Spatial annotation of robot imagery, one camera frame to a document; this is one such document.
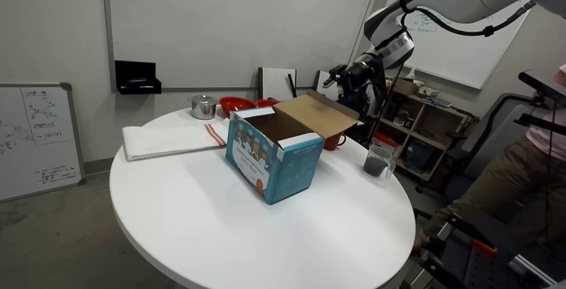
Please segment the blue printed cardboard box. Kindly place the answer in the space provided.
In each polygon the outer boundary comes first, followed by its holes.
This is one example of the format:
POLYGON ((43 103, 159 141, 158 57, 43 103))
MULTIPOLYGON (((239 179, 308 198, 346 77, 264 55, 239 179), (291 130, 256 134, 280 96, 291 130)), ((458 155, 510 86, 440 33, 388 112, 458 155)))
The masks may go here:
POLYGON ((275 204, 310 187, 325 141, 358 118, 314 91, 273 106, 235 110, 225 158, 267 204, 275 204))

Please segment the red-lidded container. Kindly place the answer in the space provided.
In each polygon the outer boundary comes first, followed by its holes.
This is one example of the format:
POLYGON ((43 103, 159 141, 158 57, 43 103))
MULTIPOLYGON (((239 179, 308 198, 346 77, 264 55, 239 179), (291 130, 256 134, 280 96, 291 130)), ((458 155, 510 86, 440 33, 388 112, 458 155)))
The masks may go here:
POLYGON ((392 136, 380 131, 374 133, 372 142, 379 146, 388 146, 392 149, 398 148, 399 146, 399 143, 396 142, 392 136))

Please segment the red mug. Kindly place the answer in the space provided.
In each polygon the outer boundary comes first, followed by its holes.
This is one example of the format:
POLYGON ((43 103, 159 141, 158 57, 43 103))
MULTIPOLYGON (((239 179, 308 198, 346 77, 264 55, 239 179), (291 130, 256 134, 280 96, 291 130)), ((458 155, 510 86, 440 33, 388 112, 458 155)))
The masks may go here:
POLYGON ((347 136, 344 132, 339 132, 336 135, 330 136, 324 142, 323 149, 324 150, 336 150, 338 147, 345 144, 347 140, 347 136))

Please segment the wooden shelf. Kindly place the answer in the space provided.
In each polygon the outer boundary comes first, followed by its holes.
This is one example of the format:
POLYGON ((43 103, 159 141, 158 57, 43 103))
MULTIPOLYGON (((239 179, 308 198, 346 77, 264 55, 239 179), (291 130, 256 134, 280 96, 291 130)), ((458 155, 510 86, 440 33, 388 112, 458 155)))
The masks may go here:
POLYGON ((422 183, 433 178, 447 152, 455 146, 457 136, 477 120, 450 105, 443 105, 438 101, 430 103, 422 98, 419 92, 403 96, 391 91, 382 111, 376 132, 385 132, 399 143, 398 148, 389 147, 396 164, 416 176, 422 183), (405 168, 404 156, 412 139, 421 140, 437 148, 436 162, 430 172, 416 173, 405 168))

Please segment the clear measuring jug, dark contents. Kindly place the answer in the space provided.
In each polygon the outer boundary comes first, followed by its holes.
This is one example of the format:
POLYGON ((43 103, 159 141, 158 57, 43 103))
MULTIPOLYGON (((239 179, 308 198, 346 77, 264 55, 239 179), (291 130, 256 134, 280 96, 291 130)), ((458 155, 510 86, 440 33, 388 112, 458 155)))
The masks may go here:
POLYGON ((394 174, 395 168, 396 162, 390 150, 375 143, 369 146, 363 165, 364 172, 374 177, 390 179, 394 174))

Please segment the dark blue bin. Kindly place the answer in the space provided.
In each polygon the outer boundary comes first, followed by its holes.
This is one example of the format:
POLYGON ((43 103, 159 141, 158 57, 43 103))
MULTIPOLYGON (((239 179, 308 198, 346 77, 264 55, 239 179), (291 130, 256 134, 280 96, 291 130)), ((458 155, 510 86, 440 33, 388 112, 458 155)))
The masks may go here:
POLYGON ((403 164, 416 173, 430 172, 436 162, 437 148, 418 139, 412 139, 406 149, 403 164))

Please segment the large red bowl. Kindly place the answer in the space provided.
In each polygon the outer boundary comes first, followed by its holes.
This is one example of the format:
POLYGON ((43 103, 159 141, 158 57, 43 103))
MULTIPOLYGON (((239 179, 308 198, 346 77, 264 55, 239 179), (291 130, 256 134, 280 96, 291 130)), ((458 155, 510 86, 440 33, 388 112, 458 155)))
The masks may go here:
POLYGON ((221 99, 219 99, 219 104, 226 118, 229 118, 231 112, 234 111, 257 108, 257 105, 251 100, 237 96, 221 97, 221 99))

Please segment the grey office chair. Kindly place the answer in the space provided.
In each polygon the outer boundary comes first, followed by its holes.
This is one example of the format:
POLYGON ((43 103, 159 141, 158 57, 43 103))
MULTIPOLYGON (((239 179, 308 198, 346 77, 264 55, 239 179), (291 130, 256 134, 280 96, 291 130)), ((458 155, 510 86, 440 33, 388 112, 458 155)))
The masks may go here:
POLYGON ((447 152, 444 180, 447 203, 459 199, 494 156, 525 134, 528 127, 517 124, 515 120, 532 111, 530 101, 529 96, 504 93, 463 139, 463 145, 447 152))

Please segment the small steel pot with lid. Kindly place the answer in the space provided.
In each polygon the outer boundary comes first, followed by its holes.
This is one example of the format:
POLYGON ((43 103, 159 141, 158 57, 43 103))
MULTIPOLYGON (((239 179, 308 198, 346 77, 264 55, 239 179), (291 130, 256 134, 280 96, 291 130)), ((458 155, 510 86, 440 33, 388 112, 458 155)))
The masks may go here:
POLYGON ((211 120, 216 117, 219 101, 208 95, 194 95, 187 98, 191 103, 191 116, 200 120, 211 120))

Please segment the person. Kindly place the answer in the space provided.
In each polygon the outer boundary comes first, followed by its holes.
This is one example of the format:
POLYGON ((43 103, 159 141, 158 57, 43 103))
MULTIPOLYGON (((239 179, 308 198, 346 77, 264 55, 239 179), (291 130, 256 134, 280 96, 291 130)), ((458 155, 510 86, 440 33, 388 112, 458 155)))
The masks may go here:
POLYGON ((487 164, 463 196, 433 214, 416 234, 412 254, 463 208, 496 214, 525 199, 509 223, 516 237, 528 244, 566 244, 566 135, 529 127, 487 164))

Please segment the white towel with red stripes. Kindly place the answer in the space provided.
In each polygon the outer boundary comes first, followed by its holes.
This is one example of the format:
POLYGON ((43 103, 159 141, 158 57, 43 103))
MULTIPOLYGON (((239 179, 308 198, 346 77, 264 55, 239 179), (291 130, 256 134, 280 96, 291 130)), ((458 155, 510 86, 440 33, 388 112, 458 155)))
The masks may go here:
POLYGON ((123 148, 129 162, 225 147, 229 119, 218 123, 180 127, 122 128, 123 148))

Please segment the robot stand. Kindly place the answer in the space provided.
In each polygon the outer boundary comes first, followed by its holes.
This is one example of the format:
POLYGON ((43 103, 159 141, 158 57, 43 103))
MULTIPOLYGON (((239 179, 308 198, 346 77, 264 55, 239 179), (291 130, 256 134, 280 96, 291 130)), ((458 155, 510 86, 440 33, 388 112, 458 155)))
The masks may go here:
POLYGON ((525 245, 482 214, 451 214, 396 289, 566 289, 566 253, 525 245))

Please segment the small whiteboard with writing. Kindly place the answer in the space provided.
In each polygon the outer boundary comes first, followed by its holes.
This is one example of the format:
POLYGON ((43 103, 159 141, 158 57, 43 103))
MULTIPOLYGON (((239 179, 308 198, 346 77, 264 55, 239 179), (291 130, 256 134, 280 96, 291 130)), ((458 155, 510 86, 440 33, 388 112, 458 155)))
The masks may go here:
POLYGON ((84 177, 71 84, 0 83, 0 202, 84 177))

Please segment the wall whiteboard with green writing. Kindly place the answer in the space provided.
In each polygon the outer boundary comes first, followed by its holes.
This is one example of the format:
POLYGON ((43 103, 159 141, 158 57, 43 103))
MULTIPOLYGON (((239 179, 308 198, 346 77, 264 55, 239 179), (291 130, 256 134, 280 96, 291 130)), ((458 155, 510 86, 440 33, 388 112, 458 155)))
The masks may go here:
MULTIPOLYGON (((387 0, 386 6, 394 1, 397 0, 387 0)), ((502 23, 528 1, 517 1, 500 12, 471 24, 455 23, 440 13, 429 10, 451 27, 463 31, 479 31, 487 25, 502 23)), ((418 11, 411 13, 405 18, 405 25, 413 38, 414 49, 405 66, 467 87, 482 89, 529 12, 530 10, 510 26, 488 38, 455 35, 444 30, 425 14, 418 11)))

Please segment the large blank wall whiteboard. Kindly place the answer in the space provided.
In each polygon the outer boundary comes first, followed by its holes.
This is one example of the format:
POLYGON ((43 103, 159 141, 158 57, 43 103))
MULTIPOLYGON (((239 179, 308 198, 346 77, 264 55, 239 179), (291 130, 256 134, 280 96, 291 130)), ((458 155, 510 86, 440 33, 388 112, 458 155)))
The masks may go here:
POLYGON ((244 89, 259 67, 319 70, 355 55, 371 0, 104 0, 115 61, 156 65, 166 89, 244 89))

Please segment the black wall tray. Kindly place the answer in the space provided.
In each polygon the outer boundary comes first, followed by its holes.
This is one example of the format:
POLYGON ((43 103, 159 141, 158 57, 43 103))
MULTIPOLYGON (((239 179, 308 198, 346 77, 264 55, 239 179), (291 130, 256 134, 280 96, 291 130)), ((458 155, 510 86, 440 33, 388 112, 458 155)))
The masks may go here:
POLYGON ((158 95, 162 83, 157 78, 157 64, 115 60, 116 90, 121 95, 158 95))

